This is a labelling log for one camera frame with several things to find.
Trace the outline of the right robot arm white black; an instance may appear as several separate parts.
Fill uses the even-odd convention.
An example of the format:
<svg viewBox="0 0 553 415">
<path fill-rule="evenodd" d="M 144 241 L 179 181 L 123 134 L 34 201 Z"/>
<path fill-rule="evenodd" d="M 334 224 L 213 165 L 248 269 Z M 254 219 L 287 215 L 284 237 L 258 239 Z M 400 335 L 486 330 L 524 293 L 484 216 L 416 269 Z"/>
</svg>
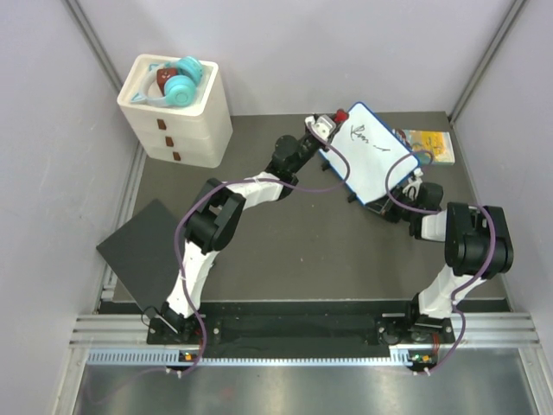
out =
<svg viewBox="0 0 553 415">
<path fill-rule="evenodd" d="M 409 223 L 410 236 L 442 243 L 445 265 L 426 289 L 407 305 L 404 316 L 391 319 L 396 330 L 423 342 L 445 330 L 458 303 L 474 288 L 512 267 L 514 248 L 501 207 L 449 202 L 441 207 L 441 185 L 396 186 L 375 202 L 385 220 Z"/>
</svg>

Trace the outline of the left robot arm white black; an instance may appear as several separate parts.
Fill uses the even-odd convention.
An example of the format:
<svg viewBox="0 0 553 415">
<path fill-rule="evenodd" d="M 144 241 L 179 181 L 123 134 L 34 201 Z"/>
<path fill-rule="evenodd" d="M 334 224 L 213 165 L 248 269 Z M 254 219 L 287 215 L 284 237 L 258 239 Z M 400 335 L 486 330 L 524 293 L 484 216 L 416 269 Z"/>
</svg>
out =
<svg viewBox="0 0 553 415">
<path fill-rule="evenodd" d="M 244 210 L 265 202 L 280 201 L 297 185 L 297 172 L 319 150 L 332 149 L 340 125 L 323 118 L 306 120 L 302 138 L 277 139 L 269 165 L 261 173 L 239 181 L 208 180 L 193 206 L 175 229 L 174 249 L 179 274 L 174 289 L 160 311 L 166 332 L 176 342 L 194 335 L 203 285 L 216 256 L 232 240 Z"/>
</svg>

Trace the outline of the blue framed whiteboard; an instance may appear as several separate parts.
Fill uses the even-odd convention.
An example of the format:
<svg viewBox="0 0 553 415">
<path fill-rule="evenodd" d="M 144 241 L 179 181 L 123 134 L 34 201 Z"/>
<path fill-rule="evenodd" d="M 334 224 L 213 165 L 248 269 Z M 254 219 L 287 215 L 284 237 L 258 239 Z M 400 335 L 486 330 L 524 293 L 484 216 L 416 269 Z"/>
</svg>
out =
<svg viewBox="0 0 553 415">
<path fill-rule="evenodd" d="M 386 196 L 420 162 L 366 104 L 358 102 L 348 113 L 332 142 L 335 150 L 321 155 L 366 205 Z"/>
</svg>

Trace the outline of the red whiteboard eraser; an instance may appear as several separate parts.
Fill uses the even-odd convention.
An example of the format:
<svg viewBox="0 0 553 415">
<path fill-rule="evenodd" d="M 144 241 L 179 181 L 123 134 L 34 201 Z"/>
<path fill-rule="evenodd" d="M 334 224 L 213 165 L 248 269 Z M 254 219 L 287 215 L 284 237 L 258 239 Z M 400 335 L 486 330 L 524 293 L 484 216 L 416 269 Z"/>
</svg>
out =
<svg viewBox="0 0 553 415">
<path fill-rule="evenodd" d="M 335 114 L 334 114 L 334 122 L 339 125 L 339 124 L 342 124 L 344 123 L 345 121 L 347 121 L 349 118 L 349 114 L 347 112 L 345 112 L 344 110 L 342 109 L 339 109 Z"/>
</svg>

